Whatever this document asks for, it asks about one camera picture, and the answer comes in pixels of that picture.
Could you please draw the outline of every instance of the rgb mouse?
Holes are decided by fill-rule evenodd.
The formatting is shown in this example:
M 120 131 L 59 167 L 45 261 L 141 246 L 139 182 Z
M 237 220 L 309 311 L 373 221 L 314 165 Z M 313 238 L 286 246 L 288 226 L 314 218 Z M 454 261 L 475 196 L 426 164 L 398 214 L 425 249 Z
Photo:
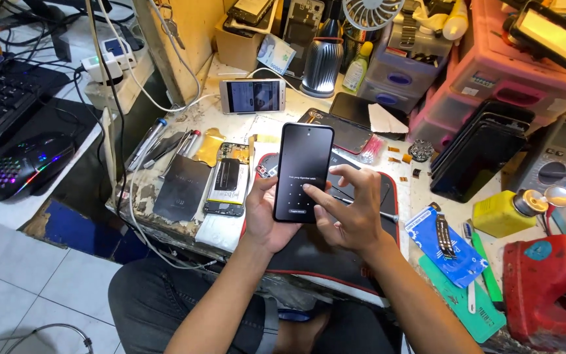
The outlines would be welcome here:
M 22 141 L 0 158 L 0 201 L 36 193 L 74 157 L 72 137 L 47 132 Z

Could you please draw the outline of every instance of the blue package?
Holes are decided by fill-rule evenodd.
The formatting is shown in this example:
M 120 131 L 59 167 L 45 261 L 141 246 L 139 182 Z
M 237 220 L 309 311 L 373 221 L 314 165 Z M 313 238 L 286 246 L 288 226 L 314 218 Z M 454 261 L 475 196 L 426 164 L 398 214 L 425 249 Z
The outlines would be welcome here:
M 466 288 L 488 267 L 488 261 L 484 260 L 451 227 L 449 227 L 449 237 L 457 259 L 445 259 L 440 251 L 436 234 L 437 214 L 433 207 L 426 207 L 412 220 L 406 222 L 405 231 L 449 280 L 459 288 Z

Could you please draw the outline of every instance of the screwdriver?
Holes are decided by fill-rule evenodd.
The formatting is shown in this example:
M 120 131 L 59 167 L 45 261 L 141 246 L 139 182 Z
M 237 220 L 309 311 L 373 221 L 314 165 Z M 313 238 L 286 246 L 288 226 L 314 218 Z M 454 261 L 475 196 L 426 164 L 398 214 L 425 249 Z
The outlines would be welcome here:
M 346 204 L 352 204 L 353 203 L 352 200 L 344 199 L 344 198 L 338 197 L 337 195 L 332 195 L 332 197 L 336 198 L 337 200 L 341 200 L 342 202 L 344 202 Z M 389 221 L 394 222 L 395 224 L 399 221 L 398 215 L 393 215 L 393 214 L 384 213 L 384 212 L 379 212 L 379 214 L 381 216 L 385 217 L 386 219 L 388 219 Z

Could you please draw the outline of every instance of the charger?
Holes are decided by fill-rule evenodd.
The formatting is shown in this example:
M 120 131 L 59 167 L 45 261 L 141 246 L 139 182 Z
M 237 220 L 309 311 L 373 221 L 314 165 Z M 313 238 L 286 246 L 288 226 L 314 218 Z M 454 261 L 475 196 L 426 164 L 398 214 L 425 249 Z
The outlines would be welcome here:
M 113 84 L 117 85 L 123 79 L 123 71 L 115 59 L 113 53 L 102 54 L 104 61 L 106 62 L 106 71 L 110 73 L 113 78 Z M 105 84 L 104 78 L 102 77 L 102 70 L 100 65 L 102 65 L 101 60 L 98 57 L 90 57 L 82 60 L 84 69 L 89 73 L 90 78 L 100 84 Z
M 122 46 L 120 46 L 120 41 L 122 41 L 124 49 L 126 49 L 125 53 L 122 50 Z M 137 66 L 137 60 L 132 53 L 132 48 L 124 38 L 117 37 L 103 40 L 100 47 L 102 53 L 112 53 L 115 56 L 115 60 L 117 60 L 122 70 L 128 69 L 128 62 L 130 62 L 130 68 Z

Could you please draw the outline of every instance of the keyboard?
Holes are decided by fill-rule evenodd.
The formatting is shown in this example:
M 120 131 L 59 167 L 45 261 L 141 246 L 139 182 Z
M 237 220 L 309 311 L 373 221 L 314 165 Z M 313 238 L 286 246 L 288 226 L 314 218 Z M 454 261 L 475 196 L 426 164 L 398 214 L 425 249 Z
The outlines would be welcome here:
M 0 65 L 0 146 L 70 81 L 59 71 L 10 60 Z

